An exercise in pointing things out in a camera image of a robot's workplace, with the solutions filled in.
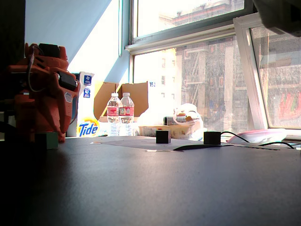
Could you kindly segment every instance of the table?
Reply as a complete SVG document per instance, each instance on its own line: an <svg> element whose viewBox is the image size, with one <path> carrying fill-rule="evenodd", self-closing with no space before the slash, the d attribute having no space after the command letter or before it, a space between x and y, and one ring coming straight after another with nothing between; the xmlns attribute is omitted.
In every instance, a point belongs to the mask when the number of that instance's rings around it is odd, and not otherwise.
<svg viewBox="0 0 301 226"><path fill-rule="evenodd" d="M5 225L301 225L300 151L91 144L114 139L66 139L19 158L6 151L16 163L4 178Z"/></svg>

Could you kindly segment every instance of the paper on table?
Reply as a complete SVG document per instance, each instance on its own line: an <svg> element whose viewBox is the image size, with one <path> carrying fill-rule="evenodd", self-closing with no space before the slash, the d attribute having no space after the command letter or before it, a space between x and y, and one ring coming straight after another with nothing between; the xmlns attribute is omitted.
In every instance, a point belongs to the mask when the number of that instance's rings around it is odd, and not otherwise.
<svg viewBox="0 0 301 226"><path fill-rule="evenodd" d="M134 147L146 150L162 150L172 151L177 147L183 145L197 145L202 144L200 141L184 140L184 139L171 139L169 144L156 144L156 139L133 139L133 140L118 140L109 142L92 142L91 144L104 144L104 145L117 145L124 147Z"/></svg>

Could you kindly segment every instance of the black wire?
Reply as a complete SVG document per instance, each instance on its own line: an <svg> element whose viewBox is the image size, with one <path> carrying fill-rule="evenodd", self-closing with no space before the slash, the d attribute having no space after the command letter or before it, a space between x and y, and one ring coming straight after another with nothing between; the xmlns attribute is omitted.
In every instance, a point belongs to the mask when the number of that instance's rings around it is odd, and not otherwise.
<svg viewBox="0 0 301 226"><path fill-rule="evenodd" d="M247 143L249 143L249 141L247 141L246 139L240 137L239 135L236 135L235 133L232 133L232 132L229 132L229 131L224 131L224 132L222 132L221 134L223 134L223 133L230 133L230 134L233 134L233 135L237 136L238 138L240 138L240 139L246 141Z"/></svg>
<svg viewBox="0 0 301 226"><path fill-rule="evenodd" d="M45 87L42 88L42 89L40 89L40 90L34 90L34 89L32 88L31 83L30 83L30 73L31 73L31 70L32 70L33 62L34 62L34 49L35 49L35 48L37 48L37 49L40 51L40 53L41 53L42 55L44 55L44 52L43 52L43 50L42 50L40 47L38 47L38 46L33 46L33 47L32 47L32 56L30 57L30 60L29 60L28 66L27 66L26 73L27 73L27 83L28 83L29 89L30 89L32 92L38 93L38 92L43 91L43 90L45 89Z"/></svg>
<svg viewBox="0 0 301 226"><path fill-rule="evenodd" d="M262 144L262 145L259 145L259 146L266 146L266 145L273 145L273 144L284 144L284 145L287 145L290 148L294 149L294 147L291 146L289 143L287 143L287 142L280 142L280 141L279 142L271 142L271 143L267 143L267 144Z"/></svg>
<svg viewBox="0 0 301 226"><path fill-rule="evenodd" d="M78 114L78 110L77 110L78 105L79 105L79 96L77 96L77 100L76 100L76 113L75 113L75 116L74 116L73 120L70 122L69 125L71 125L74 122L74 120L76 119L76 117L77 117L77 114Z"/></svg>

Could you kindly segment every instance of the black cube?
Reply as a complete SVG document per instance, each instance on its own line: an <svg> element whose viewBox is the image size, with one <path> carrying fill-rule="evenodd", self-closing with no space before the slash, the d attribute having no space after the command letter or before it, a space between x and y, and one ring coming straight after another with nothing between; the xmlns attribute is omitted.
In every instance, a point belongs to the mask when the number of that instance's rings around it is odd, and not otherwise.
<svg viewBox="0 0 301 226"><path fill-rule="evenodd" d="M220 145L221 144L221 132L213 132L213 131L204 132L204 144L205 145Z"/></svg>
<svg viewBox="0 0 301 226"><path fill-rule="evenodd" d="M171 141L170 130L157 130L156 131L156 143L157 144L169 144Z"/></svg>

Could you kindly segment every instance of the red label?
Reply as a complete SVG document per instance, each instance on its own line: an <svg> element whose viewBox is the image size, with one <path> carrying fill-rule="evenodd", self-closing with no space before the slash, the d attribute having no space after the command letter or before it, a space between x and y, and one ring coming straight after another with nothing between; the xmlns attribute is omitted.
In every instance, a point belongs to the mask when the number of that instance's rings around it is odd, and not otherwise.
<svg viewBox="0 0 301 226"><path fill-rule="evenodd" d="M123 116L134 116L134 107L121 107L120 115Z"/></svg>
<svg viewBox="0 0 301 226"><path fill-rule="evenodd" d="M119 116L119 108L118 107L108 107L107 108L107 116Z"/></svg>

